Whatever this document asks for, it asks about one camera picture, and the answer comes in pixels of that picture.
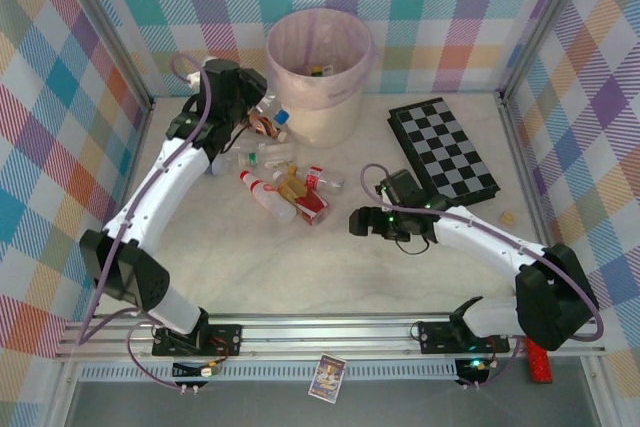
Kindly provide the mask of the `clear bottle with white cap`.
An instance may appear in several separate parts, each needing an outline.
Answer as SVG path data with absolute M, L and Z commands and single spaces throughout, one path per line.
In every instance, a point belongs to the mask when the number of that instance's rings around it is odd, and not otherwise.
M 258 158 L 263 163 L 290 163 L 295 159 L 295 150 L 291 143 L 261 146 Z

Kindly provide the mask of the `purple bin liner bag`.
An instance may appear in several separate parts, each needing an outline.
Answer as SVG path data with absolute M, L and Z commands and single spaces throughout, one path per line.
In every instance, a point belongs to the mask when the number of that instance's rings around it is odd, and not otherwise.
M 267 36 L 269 89 L 289 108 L 331 108 L 362 91 L 378 54 L 358 17 L 328 8 L 297 11 L 274 24 Z M 314 66 L 323 68 L 323 77 L 311 76 Z

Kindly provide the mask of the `clear bottle with blue cap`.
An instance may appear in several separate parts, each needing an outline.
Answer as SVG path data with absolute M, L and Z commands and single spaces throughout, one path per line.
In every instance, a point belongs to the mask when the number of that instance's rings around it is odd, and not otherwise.
M 225 176 L 236 171 L 238 167 L 236 154 L 220 154 L 215 157 L 206 170 L 207 175 Z

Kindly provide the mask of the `clear cola bottle red label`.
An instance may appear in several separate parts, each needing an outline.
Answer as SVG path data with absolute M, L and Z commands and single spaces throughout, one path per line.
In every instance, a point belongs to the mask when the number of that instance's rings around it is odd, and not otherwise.
M 316 192 L 338 195 L 343 191 L 345 178 L 339 173 L 310 166 L 305 174 L 305 183 Z

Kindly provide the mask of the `small brown label bottle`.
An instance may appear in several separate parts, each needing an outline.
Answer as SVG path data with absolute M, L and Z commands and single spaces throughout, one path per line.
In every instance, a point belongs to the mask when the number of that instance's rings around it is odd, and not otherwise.
M 257 134 L 269 137 L 280 143 L 287 141 L 288 134 L 276 122 L 257 114 L 249 116 L 249 126 Z

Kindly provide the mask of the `black and grey chessboard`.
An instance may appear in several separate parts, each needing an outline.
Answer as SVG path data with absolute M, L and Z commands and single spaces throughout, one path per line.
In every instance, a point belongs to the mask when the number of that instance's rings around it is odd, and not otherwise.
M 389 111 L 387 119 L 420 185 L 469 206 L 500 187 L 443 98 Z

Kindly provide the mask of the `white plastic bin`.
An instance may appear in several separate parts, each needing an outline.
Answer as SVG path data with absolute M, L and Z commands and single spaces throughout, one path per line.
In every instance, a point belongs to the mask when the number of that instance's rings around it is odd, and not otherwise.
M 288 129 L 298 142 L 307 146 L 330 148 L 341 144 L 353 133 L 360 118 L 364 87 L 346 101 L 324 110 L 289 108 L 280 102 L 289 113 Z

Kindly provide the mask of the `colourful game card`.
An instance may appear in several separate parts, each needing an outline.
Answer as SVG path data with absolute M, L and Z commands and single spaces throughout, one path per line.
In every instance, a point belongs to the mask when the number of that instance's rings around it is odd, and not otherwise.
M 322 354 L 308 389 L 308 395 L 335 404 L 342 381 L 346 374 L 347 362 L 341 358 Z

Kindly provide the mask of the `amber tea bottle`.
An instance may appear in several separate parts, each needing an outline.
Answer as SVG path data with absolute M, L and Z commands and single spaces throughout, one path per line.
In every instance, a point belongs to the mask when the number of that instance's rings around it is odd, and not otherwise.
M 272 174 L 272 179 L 277 192 L 285 200 L 293 204 L 296 204 L 299 199 L 307 196 L 308 188 L 296 177 L 293 166 L 290 166 L 286 171 L 276 170 Z

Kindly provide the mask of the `clear bottle with blue label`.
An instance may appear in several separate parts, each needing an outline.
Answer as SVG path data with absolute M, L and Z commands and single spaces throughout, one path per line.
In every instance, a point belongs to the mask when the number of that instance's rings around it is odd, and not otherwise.
M 285 125 L 289 119 L 289 113 L 282 107 L 277 96 L 267 91 L 264 97 L 256 105 L 258 115 L 269 119 L 278 126 Z

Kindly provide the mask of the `aluminium frame side bar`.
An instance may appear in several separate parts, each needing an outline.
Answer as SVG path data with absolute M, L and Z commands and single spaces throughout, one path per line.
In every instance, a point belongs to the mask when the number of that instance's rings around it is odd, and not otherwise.
M 142 116 L 138 139 L 135 143 L 134 148 L 132 149 L 132 157 L 128 166 L 126 176 L 124 178 L 124 183 L 121 190 L 122 196 L 121 196 L 121 199 L 116 204 L 116 206 L 111 208 L 108 211 L 108 216 L 106 217 L 107 221 L 110 221 L 112 218 L 114 218 L 118 214 L 118 212 L 128 202 L 131 192 L 136 189 L 136 187 L 134 186 L 135 178 L 137 175 L 142 152 L 144 150 L 144 145 L 146 142 L 149 124 L 151 123 L 151 120 L 154 114 L 155 104 L 156 104 L 155 98 L 152 98 L 151 106 L 144 112 Z M 91 301 L 88 304 L 86 314 L 85 314 L 85 317 L 89 320 L 91 320 L 94 317 L 96 309 L 100 302 L 100 297 L 102 295 L 102 286 L 100 284 L 100 281 L 94 281 L 92 284 L 92 287 L 93 287 L 93 295 L 91 297 Z
M 551 245 L 554 238 L 543 212 L 537 185 L 529 169 L 524 146 L 517 133 L 516 122 L 511 115 L 508 102 L 499 92 L 495 94 L 495 100 L 534 232 L 541 243 Z

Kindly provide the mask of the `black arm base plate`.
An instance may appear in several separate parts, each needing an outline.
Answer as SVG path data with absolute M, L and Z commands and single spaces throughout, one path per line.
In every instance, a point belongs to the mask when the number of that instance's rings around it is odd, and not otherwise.
M 226 357 L 238 356 L 242 341 L 239 324 L 206 324 L 183 335 L 168 328 L 153 332 L 152 355 L 155 357 Z
M 466 326 L 451 322 L 419 322 L 422 354 L 507 353 L 510 344 L 500 336 L 477 337 Z

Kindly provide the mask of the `clear bottle large red label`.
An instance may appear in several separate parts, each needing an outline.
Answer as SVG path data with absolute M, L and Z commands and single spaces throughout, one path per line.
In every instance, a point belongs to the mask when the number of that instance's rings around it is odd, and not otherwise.
M 303 220 L 310 226 L 320 224 L 329 212 L 328 202 L 313 190 L 308 190 L 304 195 L 296 197 L 295 206 Z

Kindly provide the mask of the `clear bottle with green cap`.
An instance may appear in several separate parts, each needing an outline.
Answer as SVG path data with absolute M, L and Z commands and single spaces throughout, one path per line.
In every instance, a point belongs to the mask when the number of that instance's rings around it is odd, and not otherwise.
M 246 169 L 256 168 L 261 165 L 263 157 L 264 155 L 259 148 L 241 151 L 237 154 L 238 165 Z

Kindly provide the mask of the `red glitter block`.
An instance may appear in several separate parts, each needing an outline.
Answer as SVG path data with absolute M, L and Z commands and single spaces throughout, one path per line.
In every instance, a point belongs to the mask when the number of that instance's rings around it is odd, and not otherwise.
M 539 384 L 552 383 L 553 374 L 547 351 L 538 346 L 532 339 L 527 338 L 526 352 L 531 380 Z

